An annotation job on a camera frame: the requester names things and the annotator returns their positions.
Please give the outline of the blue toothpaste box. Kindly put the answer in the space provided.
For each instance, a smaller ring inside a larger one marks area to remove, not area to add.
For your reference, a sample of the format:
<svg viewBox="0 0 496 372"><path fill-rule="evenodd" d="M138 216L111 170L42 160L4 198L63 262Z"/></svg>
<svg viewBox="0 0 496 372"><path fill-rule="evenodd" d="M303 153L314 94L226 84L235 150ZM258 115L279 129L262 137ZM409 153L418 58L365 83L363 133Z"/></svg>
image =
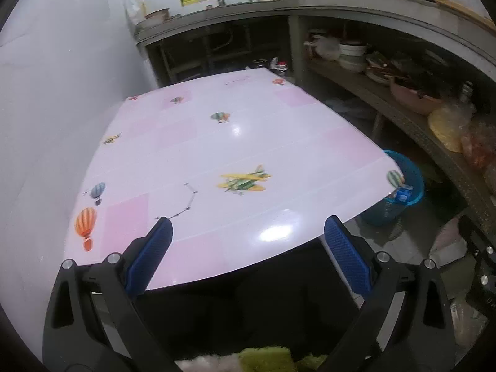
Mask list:
<svg viewBox="0 0 496 372"><path fill-rule="evenodd" d="M408 185L402 185L396 189L392 194L392 200L398 204L407 205L410 202L412 196L413 187Z"/></svg>

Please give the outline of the blue plastic trash basket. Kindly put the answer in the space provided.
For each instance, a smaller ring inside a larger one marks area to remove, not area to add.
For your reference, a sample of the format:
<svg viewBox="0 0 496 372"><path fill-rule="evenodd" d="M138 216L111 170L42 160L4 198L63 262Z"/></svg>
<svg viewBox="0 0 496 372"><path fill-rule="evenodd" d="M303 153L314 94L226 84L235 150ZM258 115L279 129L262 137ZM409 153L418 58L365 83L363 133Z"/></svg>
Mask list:
<svg viewBox="0 0 496 372"><path fill-rule="evenodd" d="M425 193L425 182L420 169L406 156L385 149L384 152L394 160L398 170L387 173L387 181L393 192L361 214L361 218L376 227L395 221L408 207L421 202Z"/></svg>

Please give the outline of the grey kitchen counter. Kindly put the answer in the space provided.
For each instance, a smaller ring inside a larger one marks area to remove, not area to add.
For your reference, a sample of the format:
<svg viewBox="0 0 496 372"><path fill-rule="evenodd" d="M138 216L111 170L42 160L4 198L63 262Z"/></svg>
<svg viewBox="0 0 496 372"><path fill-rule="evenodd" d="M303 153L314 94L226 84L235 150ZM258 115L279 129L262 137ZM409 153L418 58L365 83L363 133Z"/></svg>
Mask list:
<svg viewBox="0 0 496 372"><path fill-rule="evenodd" d="M495 31L460 11L425 0L273 0L237 3L169 19L135 34L144 50L161 39L212 24L278 15L350 19L437 45L495 79Z"/></svg>

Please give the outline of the red food in plastic bag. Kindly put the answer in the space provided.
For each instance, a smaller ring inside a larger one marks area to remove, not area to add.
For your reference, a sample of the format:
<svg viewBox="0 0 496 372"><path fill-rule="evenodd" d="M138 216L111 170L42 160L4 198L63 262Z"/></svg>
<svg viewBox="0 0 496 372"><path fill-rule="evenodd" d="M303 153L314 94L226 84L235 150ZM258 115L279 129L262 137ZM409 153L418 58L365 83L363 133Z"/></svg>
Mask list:
<svg viewBox="0 0 496 372"><path fill-rule="evenodd" d="M465 127L461 137L463 157L477 172L483 172L495 159L495 123L475 118Z"/></svg>

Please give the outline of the yellow food in plastic bag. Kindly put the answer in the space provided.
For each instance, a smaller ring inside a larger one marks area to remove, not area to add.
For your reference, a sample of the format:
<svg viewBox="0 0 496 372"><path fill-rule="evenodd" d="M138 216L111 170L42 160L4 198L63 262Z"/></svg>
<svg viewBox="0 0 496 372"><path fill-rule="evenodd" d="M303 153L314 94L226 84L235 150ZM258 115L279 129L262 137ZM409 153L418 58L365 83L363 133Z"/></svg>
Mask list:
<svg viewBox="0 0 496 372"><path fill-rule="evenodd" d="M447 103L428 116L428 125L447 150L461 153L461 138L473 114L474 107L471 104Z"/></svg>

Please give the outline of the pink plastic basin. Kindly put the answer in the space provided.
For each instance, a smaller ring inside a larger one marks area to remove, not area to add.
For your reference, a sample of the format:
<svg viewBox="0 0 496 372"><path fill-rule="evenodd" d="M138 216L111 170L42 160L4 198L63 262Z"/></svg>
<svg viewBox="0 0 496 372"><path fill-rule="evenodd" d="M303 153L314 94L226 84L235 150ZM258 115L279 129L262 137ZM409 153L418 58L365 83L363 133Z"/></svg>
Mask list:
<svg viewBox="0 0 496 372"><path fill-rule="evenodd" d="M423 116L428 116L436 109L440 109L444 103L438 97L430 97L419 90L405 86L404 80L398 77L391 79L390 92L401 106Z"/></svg>

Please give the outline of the stacked white bowls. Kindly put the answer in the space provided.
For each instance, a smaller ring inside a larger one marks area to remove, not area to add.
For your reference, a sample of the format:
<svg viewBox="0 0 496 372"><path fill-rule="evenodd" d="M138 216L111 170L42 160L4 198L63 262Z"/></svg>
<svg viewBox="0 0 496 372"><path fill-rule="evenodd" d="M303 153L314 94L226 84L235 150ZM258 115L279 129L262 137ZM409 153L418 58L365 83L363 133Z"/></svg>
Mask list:
<svg viewBox="0 0 496 372"><path fill-rule="evenodd" d="M366 45L358 41L342 41L339 46L338 62L343 69L355 74L366 70Z"/></svg>

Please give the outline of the white plastic bag on shelf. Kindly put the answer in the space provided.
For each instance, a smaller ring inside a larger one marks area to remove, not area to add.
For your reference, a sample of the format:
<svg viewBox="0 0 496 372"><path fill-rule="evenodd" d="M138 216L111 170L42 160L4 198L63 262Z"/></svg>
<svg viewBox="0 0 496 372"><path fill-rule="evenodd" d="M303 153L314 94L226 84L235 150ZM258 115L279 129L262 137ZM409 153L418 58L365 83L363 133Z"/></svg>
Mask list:
<svg viewBox="0 0 496 372"><path fill-rule="evenodd" d="M337 38L314 35L313 39L305 41L304 45L324 60L337 61L340 57L340 43Z"/></svg>

